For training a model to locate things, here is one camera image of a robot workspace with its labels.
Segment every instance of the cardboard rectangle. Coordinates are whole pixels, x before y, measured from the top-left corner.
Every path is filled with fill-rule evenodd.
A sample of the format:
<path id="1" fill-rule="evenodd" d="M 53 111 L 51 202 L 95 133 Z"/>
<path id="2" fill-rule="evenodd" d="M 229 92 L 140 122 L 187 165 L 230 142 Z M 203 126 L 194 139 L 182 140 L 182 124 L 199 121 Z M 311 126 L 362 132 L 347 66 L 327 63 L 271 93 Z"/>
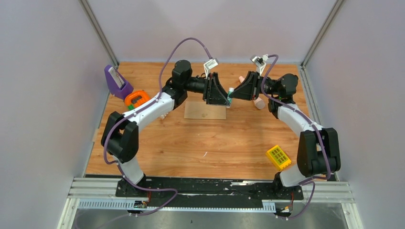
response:
<path id="1" fill-rule="evenodd" d="M 207 105 L 205 102 L 186 101 L 184 118 L 188 119 L 226 119 L 226 107 Z"/>

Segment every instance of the robotic arm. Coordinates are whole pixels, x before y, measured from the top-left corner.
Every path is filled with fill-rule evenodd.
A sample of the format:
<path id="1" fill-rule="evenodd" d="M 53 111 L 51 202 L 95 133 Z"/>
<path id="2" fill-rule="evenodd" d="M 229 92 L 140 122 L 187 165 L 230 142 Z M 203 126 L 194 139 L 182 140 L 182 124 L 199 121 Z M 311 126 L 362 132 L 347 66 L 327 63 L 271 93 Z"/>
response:
<path id="1" fill-rule="evenodd" d="M 265 62 L 260 57 L 252 57 L 251 60 L 256 64 L 257 70 L 248 72 L 245 80 L 229 95 L 230 98 L 254 100 L 261 92 L 260 84 L 263 77 L 260 75 Z M 210 73 L 210 68 L 205 69 L 207 72 L 205 78 L 192 77 L 190 62 L 178 61 L 172 70 L 172 77 L 166 82 L 162 91 L 152 98 L 156 102 L 148 109 L 143 109 L 148 105 L 145 103 L 123 114 L 114 112 L 109 116 L 101 141 L 102 145 L 106 141 L 108 132 L 117 122 L 136 113 L 136 116 L 125 120 L 113 131 L 107 145 L 108 153 L 115 158 L 128 179 L 134 184 L 137 184 L 144 177 L 135 157 L 139 148 L 139 132 L 159 116 L 181 105 L 187 98 L 188 91 L 203 94 L 203 100 L 207 104 L 230 106 L 227 92 L 219 82 L 218 73 Z M 284 106 L 269 99 L 269 111 L 276 118 L 286 123 L 300 137 L 297 164 L 276 174 L 274 192 L 290 193 L 290 187 L 299 185 L 300 182 L 309 177 L 327 172 L 315 130 L 308 123 L 309 118 L 306 119 L 298 114 L 299 108 L 293 101 L 292 96 L 296 92 L 297 85 L 298 77 L 293 74 L 286 74 L 277 80 L 265 79 L 265 92 L 270 94 L 272 98 L 287 104 Z M 340 156 L 336 131 L 333 128 L 324 128 L 315 122 L 313 124 L 320 131 L 330 170 L 332 172 L 338 171 L 340 169 Z"/>

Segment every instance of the orange object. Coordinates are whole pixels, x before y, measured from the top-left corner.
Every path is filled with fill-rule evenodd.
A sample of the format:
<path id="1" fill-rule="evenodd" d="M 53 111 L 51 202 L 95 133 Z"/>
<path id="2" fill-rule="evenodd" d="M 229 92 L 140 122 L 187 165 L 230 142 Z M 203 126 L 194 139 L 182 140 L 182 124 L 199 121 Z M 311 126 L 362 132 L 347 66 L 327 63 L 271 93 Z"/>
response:
<path id="1" fill-rule="evenodd" d="M 148 100 L 150 100 L 150 97 L 145 91 L 135 91 L 125 98 L 124 104 L 129 110 L 133 110 L 146 103 Z"/>

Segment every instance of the small bottle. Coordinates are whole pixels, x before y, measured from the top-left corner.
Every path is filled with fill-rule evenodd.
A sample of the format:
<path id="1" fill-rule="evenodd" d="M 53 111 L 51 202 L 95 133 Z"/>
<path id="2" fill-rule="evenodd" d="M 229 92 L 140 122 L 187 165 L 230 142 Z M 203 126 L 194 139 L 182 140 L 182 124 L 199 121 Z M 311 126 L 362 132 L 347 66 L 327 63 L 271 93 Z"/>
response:
<path id="1" fill-rule="evenodd" d="M 229 101 L 229 106 L 226 106 L 227 108 L 231 107 L 232 98 L 230 98 L 229 95 L 230 95 L 232 92 L 234 92 L 234 90 L 235 90 L 235 89 L 234 89 L 233 87 L 230 87 L 230 88 L 229 88 L 228 97 L 227 97 L 227 98 L 228 98 L 228 101 Z"/>

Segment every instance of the wooden table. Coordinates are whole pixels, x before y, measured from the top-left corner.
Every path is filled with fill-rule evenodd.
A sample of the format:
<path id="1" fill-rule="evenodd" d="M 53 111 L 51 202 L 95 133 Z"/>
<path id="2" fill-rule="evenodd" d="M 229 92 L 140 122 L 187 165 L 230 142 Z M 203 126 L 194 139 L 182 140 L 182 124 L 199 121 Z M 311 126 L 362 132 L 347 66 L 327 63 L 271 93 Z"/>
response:
<path id="1" fill-rule="evenodd" d="M 158 76 L 162 63 L 122 62 L 119 72 L 134 86 L 145 90 L 150 97 L 159 91 Z M 166 67 L 162 83 L 171 77 L 174 64 Z M 204 72 L 201 63 L 193 63 L 193 75 Z M 222 63 L 214 68 L 219 73 L 226 91 L 239 85 L 238 77 L 255 69 L 253 64 Z M 296 65 L 278 64 L 270 73 L 277 79 L 286 73 L 298 75 Z M 188 93 L 187 101 L 202 101 L 202 94 Z M 294 100 L 308 114 L 301 82 Z M 184 104 L 170 112 L 165 119 L 157 119 L 139 135 L 137 158 L 148 176 L 211 177 L 272 179 L 277 169 L 265 152 L 279 145 L 296 163 L 298 137 L 286 124 L 277 120 L 267 109 L 258 110 L 252 101 L 232 101 L 226 110 L 226 120 L 184 119 Z M 100 139 L 108 116 L 127 111 L 122 100 L 110 96 L 90 160 L 87 174 L 119 174 L 117 166 L 103 160 Z"/>

